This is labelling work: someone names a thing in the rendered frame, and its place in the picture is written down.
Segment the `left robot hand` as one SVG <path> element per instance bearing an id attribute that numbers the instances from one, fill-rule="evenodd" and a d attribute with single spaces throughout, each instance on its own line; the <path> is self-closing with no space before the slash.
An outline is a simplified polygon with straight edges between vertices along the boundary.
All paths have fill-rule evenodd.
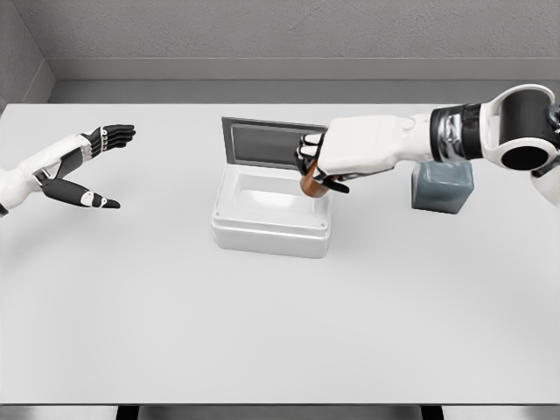
<path id="1" fill-rule="evenodd" d="M 89 133 L 69 136 L 28 157 L 18 169 L 31 184 L 52 200 L 77 207 L 118 209 L 120 203 L 65 179 L 87 161 L 114 148 L 123 148 L 134 135 L 132 125 L 101 126 Z"/>

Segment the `brown cylindrical cup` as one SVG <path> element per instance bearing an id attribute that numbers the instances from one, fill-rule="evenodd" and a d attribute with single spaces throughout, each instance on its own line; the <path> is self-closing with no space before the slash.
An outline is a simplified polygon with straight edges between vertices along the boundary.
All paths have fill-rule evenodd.
<path id="1" fill-rule="evenodd" d="M 313 177 L 313 173 L 316 169 L 317 169 L 317 163 L 313 162 L 309 167 L 309 169 L 307 170 L 306 174 L 303 175 L 299 181 L 299 186 L 301 191 L 306 196 L 314 199 L 321 198 L 329 192 L 329 189 L 326 186 L 320 184 Z"/>

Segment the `grey box lid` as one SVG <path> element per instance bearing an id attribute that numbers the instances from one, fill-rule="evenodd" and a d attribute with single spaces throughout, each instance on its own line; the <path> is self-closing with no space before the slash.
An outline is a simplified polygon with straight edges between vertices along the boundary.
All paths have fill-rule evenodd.
<path id="1" fill-rule="evenodd" d="M 227 163 L 297 171 L 295 153 L 303 135 L 322 134 L 326 126 L 223 116 Z"/>

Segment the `blue-grey cube block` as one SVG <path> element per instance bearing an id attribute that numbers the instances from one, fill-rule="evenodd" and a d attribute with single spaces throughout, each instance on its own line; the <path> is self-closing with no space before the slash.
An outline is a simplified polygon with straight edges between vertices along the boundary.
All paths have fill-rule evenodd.
<path id="1" fill-rule="evenodd" d="M 417 163 L 411 174 L 411 207 L 457 214 L 473 189 L 473 168 L 470 162 Z"/>

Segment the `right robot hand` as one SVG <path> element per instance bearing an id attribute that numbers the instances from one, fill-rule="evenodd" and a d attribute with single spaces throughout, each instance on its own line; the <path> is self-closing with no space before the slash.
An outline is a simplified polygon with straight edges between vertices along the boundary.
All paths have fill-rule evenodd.
<path id="1" fill-rule="evenodd" d="M 295 153 L 297 169 L 303 176 L 316 162 L 316 181 L 329 191 L 348 193 L 347 180 L 396 166 L 399 121 L 392 115 L 336 118 L 326 132 L 301 137 Z"/>

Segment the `white open box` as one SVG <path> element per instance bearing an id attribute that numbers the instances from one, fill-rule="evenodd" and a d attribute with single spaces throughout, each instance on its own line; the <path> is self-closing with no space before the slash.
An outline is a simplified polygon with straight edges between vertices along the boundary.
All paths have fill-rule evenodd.
<path id="1" fill-rule="evenodd" d="M 298 171 L 226 164 L 211 226 L 223 249 L 322 258 L 332 226 L 333 194 L 311 198 Z"/>

